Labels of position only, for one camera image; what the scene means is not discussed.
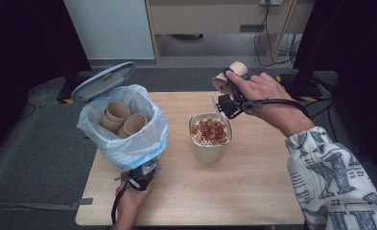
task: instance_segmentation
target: black device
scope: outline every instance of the black device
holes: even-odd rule
[[[127,181],[131,187],[137,191],[145,191],[150,181],[154,179],[154,174],[160,171],[161,165],[158,160],[150,160],[143,165],[130,170],[127,175],[115,180]]]
[[[230,68],[226,68],[223,73],[225,75],[226,71],[232,71]],[[240,76],[245,81],[250,80],[249,75]],[[299,103],[286,99],[265,99],[248,101],[239,88],[226,77],[227,83],[232,91],[232,94],[223,94],[218,97],[218,103],[216,103],[217,109],[222,112],[227,119],[234,119],[239,116],[242,112],[250,111],[254,107],[261,107],[263,104],[286,104],[301,110],[307,117],[310,117],[306,109]]]

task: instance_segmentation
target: clear plastic bag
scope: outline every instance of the clear plastic bag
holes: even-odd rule
[[[126,139],[99,125],[106,106],[113,101],[126,104],[131,114],[146,116],[147,124]],[[167,147],[168,121],[164,112],[153,103],[146,88],[130,85],[114,88],[93,99],[81,112],[77,128],[98,146],[102,154],[117,168],[132,170],[157,157]]]

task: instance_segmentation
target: paper cup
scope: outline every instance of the paper cup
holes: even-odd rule
[[[122,125],[123,122],[124,121],[113,122],[110,119],[108,119],[108,117],[104,113],[104,116],[103,116],[103,118],[101,120],[101,127],[104,127],[104,128],[106,128],[107,130],[109,130],[111,132],[115,132],[115,131],[117,131],[119,129],[119,127]]]
[[[129,116],[125,123],[117,131],[121,138],[127,138],[140,131],[147,123],[147,118],[141,113],[135,113]]]
[[[229,67],[238,76],[247,74],[247,67],[242,62],[235,61]],[[227,83],[227,78],[224,76],[224,73],[220,73],[217,77],[213,78],[212,83],[215,86],[215,88],[222,94],[232,93],[232,90],[230,89],[229,84]]]
[[[123,123],[130,115],[130,109],[121,102],[111,102],[106,107],[105,115],[112,122]]]

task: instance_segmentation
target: food in cup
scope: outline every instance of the food in cup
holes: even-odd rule
[[[226,125],[218,119],[207,118],[197,121],[191,126],[195,141],[201,145],[220,145],[226,142]]]

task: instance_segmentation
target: patterned sleeve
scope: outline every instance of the patterned sleeve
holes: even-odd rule
[[[311,230],[377,229],[377,192],[346,147],[322,127],[289,137],[288,171]]]

